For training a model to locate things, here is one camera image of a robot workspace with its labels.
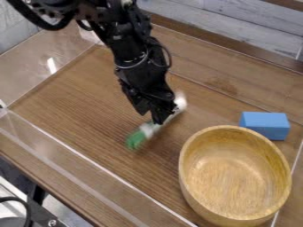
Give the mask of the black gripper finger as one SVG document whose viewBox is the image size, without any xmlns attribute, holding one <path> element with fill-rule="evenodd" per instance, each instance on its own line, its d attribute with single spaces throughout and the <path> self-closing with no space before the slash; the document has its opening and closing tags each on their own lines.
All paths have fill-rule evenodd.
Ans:
<svg viewBox="0 0 303 227">
<path fill-rule="evenodd" d="M 173 102 L 151 105 L 151 118 L 155 124 L 163 125 L 168 117 L 175 113 L 176 104 Z"/>
<path fill-rule="evenodd" d="M 132 103 L 132 106 L 133 106 L 136 112 L 140 115 L 147 114 L 147 112 L 149 111 L 149 100 L 145 97 L 132 96 L 131 103 Z"/>
</svg>

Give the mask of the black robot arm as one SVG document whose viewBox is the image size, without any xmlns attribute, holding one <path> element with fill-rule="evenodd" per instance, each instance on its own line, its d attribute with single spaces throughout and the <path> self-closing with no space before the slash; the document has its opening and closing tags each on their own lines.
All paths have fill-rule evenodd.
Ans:
<svg viewBox="0 0 303 227">
<path fill-rule="evenodd" d="M 161 124 L 173 114 L 173 92 L 165 81 L 172 57 L 152 36 L 151 17 L 136 0 L 23 0 L 36 16 L 64 19 L 91 30 L 109 48 L 115 75 L 136 112 Z"/>
</svg>

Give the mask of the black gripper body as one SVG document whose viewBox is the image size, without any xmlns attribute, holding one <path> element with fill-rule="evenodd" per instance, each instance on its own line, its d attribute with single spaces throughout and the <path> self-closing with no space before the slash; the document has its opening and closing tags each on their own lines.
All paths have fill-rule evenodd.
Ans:
<svg viewBox="0 0 303 227">
<path fill-rule="evenodd" d="M 168 67 L 153 63 L 116 64 L 121 90 L 131 102 L 132 96 L 143 96 L 152 105 L 173 102 L 175 95 L 165 81 Z"/>
</svg>

